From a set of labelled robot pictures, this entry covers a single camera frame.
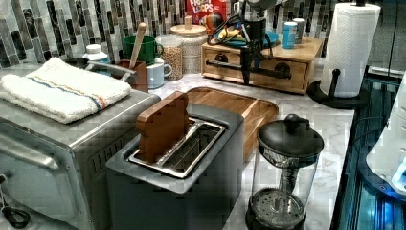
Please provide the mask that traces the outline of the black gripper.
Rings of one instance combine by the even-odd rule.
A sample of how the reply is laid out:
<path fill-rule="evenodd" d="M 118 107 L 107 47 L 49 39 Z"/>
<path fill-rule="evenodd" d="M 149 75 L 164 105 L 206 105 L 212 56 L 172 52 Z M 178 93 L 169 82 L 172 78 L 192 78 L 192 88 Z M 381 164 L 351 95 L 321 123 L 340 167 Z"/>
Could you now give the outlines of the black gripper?
<path fill-rule="evenodd" d="M 253 61 L 254 68 L 258 69 L 260 62 L 262 61 L 261 48 L 266 36 L 266 20 L 245 20 L 243 23 L 243 34 L 246 42 L 253 45 Z M 251 50 L 249 46 L 242 46 L 240 48 L 240 65 L 241 73 L 243 76 L 243 82 L 245 85 L 250 81 L 250 68 L 252 63 Z"/>

